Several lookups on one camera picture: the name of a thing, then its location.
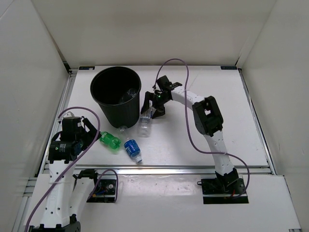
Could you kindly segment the green soda bottle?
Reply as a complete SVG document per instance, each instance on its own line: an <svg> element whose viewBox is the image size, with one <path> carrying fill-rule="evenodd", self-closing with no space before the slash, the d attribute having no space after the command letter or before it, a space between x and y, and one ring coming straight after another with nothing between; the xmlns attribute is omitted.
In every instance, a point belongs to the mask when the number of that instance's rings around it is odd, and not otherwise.
<svg viewBox="0 0 309 232"><path fill-rule="evenodd" d="M120 149L121 140L106 131L101 131L100 135L99 141L112 153L116 154Z"/></svg>

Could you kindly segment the clear bottle white label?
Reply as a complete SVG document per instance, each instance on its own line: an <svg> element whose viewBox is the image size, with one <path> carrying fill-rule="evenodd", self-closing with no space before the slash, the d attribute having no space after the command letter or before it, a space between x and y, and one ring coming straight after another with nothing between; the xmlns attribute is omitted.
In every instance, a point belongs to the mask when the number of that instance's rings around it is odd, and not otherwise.
<svg viewBox="0 0 309 232"><path fill-rule="evenodd" d="M140 115L139 125L138 125L138 136L139 137L146 138L150 136L151 128L152 128L152 115L153 115L152 107Z"/></svg>

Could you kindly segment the clear bottle blue cap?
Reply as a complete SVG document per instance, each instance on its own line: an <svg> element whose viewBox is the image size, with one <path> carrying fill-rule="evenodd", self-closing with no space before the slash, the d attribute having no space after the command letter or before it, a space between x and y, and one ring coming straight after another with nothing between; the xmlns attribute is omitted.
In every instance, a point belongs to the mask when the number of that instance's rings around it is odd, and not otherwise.
<svg viewBox="0 0 309 232"><path fill-rule="evenodd" d="M132 98L134 98L136 95L138 94L138 90L134 89L134 88L130 88L129 90L127 90L119 99L119 104L123 104L129 100L131 100Z"/></svg>

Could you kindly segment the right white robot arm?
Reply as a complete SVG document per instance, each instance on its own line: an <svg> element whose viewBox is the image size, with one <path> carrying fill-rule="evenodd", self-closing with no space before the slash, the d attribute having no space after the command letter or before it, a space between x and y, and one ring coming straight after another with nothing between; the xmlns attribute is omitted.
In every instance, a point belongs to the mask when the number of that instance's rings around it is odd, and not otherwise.
<svg viewBox="0 0 309 232"><path fill-rule="evenodd" d="M231 162L227 153L223 138L223 117L213 96L201 97L191 91L186 90L181 83L172 83L167 76L160 77L156 83L159 90L145 92L142 113L153 110L153 118L165 114L165 104L175 101L185 106L185 116L187 110L193 112L195 127L197 131L206 139L215 164L215 174L217 188L222 193L228 193L237 187L239 180L238 172Z"/></svg>

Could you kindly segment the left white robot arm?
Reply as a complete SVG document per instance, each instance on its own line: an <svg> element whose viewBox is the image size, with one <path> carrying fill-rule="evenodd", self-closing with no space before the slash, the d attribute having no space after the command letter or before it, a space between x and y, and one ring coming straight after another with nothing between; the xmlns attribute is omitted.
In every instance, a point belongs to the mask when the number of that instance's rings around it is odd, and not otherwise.
<svg viewBox="0 0 309 232"><path fill-rule="evenodd" d="M65 117L61 124L49 146L49 188L31 211L27 232L79 232L78 216L90 193L101 188L93 169L73 174L77 161L99 139L99 129L77 116Z"/></svg>

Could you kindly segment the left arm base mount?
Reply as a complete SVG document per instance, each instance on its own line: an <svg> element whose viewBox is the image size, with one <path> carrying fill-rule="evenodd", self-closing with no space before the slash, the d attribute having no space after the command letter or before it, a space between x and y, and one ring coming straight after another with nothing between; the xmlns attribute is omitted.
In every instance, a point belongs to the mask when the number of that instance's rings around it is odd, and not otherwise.
<svg viewBox="0 0 309 232"><path fill-rule="evenodd" d="M115 203L117 192L117 179L101 179L93 195L87 203Z"/></svg>

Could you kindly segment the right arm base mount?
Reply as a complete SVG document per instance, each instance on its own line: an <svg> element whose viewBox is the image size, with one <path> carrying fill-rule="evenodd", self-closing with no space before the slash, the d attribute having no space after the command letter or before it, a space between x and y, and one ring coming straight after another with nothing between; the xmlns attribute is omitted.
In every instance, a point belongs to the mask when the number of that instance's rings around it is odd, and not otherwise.
<svg viewBox="0 0 309 232"><path fill-rule="evenodd" d="M201 179L197 185L202 188L204 204L248 204L248 195L243 178L226 189L215 179Z"/></svg>

